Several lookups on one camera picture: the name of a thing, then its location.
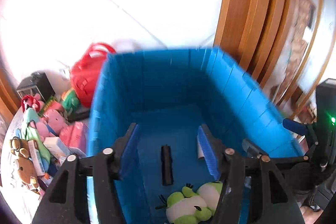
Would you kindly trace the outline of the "black cylinder roll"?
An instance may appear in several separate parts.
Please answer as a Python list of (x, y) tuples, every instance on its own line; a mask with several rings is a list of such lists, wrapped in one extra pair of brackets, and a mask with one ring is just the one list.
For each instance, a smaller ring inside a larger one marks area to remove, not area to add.
[(173, 185), (173, 159), (171, 157), (171, 148), (168, 145), (161, 147), (161, 164), (162, 185)]

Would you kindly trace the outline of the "small rilakkuma bear plush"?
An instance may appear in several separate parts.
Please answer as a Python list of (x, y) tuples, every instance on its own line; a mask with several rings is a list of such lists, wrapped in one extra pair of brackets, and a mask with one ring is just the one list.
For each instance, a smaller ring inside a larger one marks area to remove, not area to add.
[(39, 194), (38, 176), (33, 162), (30, 160), (30, 150), (28, 141), (17, 136), (10, 140), (11, 153), (14, 158), (14, 170), (20, 178), (22, 184), (30, 191)]

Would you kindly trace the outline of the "green frog plush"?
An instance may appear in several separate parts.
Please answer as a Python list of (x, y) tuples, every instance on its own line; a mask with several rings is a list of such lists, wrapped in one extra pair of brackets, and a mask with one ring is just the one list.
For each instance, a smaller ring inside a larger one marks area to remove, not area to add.
[(165, 209), (169, 223), (200, 223), (210, 220), (217, 209), (223, 183), (207, 182), (195, 192), (193, 185), (186, 184), (180, 192), (159, 199), (163, 203), (156, 209)]

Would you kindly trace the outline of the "white medicine box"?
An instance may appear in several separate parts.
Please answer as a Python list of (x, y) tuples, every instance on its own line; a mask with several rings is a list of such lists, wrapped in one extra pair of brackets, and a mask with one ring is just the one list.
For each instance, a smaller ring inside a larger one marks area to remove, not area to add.
[(58, 160), (61, 157), (67, 157), (71, 154), (70, 149), (61, 141), (59, 137), (46, 137), (43, 144)]

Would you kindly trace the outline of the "pink pig plush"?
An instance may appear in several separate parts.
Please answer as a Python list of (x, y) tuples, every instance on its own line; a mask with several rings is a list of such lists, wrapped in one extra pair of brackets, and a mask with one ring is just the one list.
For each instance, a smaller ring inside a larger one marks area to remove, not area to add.
[(55, 109), (47, 110), (44, 116), (35, 124), (42, 141), (47, 137), (58, 137), (68, 124), (64, 117)]

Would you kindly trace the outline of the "green cloth bib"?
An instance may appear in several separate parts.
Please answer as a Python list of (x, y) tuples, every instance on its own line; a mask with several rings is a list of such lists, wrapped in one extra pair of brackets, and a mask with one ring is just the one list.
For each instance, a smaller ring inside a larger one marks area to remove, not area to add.
[(25, 112), (23, 113), (23, 121), (21, 124), (21, 137), (26, 141), (35, 140), (37, 142), (42, 165), (45, 169), (45, 172), (47, 172), (50, 166), (51, 155), (49, 150), (44, 146), (41, 140), (41, 136), (38, 133), (37, 123), (39, 120), (39, 116), (33, 108), (28, 108), (27, 110), (25, 110)]

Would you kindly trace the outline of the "black small cabinet box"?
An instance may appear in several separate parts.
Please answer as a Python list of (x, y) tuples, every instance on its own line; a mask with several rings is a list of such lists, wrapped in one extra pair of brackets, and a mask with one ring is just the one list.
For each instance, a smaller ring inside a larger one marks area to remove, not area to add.
[(29, 77), (22, 79), (16, 91), (21, 98), (25, 95), (40, 94), (41, 99), (45, 102), (55, 95), (55, 91), (44, 72), (34, 72)]

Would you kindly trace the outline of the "blue plastic storage crate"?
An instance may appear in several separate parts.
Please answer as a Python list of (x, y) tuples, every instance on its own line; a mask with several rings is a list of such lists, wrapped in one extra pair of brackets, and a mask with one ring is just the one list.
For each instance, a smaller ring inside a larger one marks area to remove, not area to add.
[[(116, 190), (127, 223), (165, 223), (159, 196), (213, 180), (197, 156), (198, 128), (244, 155), (248, 139), (270, 157), (302, 150), (282, 116), (248, 73), (217, 48), (142, 51), (108, 57), (94, 94), (87, 155), (100, 153), (138, 125), (137, 147)], [(161, 147), (171, 148), (174, 183), (162, 185)]]

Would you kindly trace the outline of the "red plastic toy case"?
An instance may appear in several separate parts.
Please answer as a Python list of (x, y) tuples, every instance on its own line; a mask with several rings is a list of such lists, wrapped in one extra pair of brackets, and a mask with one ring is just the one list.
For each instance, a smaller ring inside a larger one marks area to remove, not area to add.
[(106, 43), (93, 43), (71, 68), (71, 86), (82, 106), (91, 107), (102, 65), (109, 54), (115, 53), (115, 49)]

